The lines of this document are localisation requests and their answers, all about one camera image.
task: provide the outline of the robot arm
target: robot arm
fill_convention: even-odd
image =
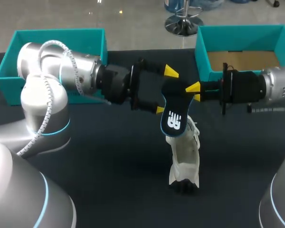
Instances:
[[[157,103],[141,100],[138,97],[140,73],[150,71],[161,76],[178,77],[168,65],[156,64],[139,59],[129,70],[125,67],[102,64],[100,57],[72,52],[66,55],[67,48],[58,46],[27,43],[19,52],[17,70],[26,80],[21,92],[21,105],[25,119],[1,125],[0,143],[17,153],[24,148],[42,125],[47,109],[47,89],[42,78],[32,76],[40,68],[46,75],[52,93],[51,116],[45,130],[35,143],[23,154],[29,157],[40,152],[60,150],[70,141],[70,117],[67,108],[66,89],[78,90],[75,75],[79,76],[80,90],[84,96],[100,99],[107,103],[123,104],[130,101],[131,109],[141,109],[156,113]],[[104,98],[94,96],[100,91]]]
[[[269,68],[257,76],[252,71],[228,69],[225,63],[221,80],[197,84],[188,87],[188,92],[200,94],[200,101],[219,100],[222,114],[226,113],[226,104],[262,102],[269,107],[277,103],[285,105],[285,67]]]

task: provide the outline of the cardboard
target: cardboard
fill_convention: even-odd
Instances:
[[[214,71],[222,71],[223,63],[233,66],[238,71],[280,66],[274,51],[209,51],[207,54]]]

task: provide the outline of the shoe insole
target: shoe insole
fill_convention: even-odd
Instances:
[[[169,78],[161,88],[166,101],[161,116],[161,131],[167,136],[178,137],[186,129],[188,109],[194,97],[194,93],[186,92],[188,86],[179,79]]]

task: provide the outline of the chrome stool base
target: chrome stool base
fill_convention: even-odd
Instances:
[[[180,18],[176,15],[169,17],[165,22],[165,28],[176,36],[195,36],[198,32],[198,27],[204,25],[204,22],[198,17],[188,16],[187,18]]]

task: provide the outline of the cardboard box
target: cardboard box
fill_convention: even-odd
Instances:
[[[28,42],[44,43],[59,40],[71,50],[100,56],[107,64],[105,30],[102,28],[18,30],[15,31],[0,65],[0,90],[9,105],[20,105],[20,94],[25,80],[18,77],[17,58],[20,49]],[[80,96],[77,91],[67,91],[69,103],[99,103],[97,100]]]
[[[195,59],[201,81],[221,79],[224,62],[256,74],[285,66],[285,26],[201,26]]]

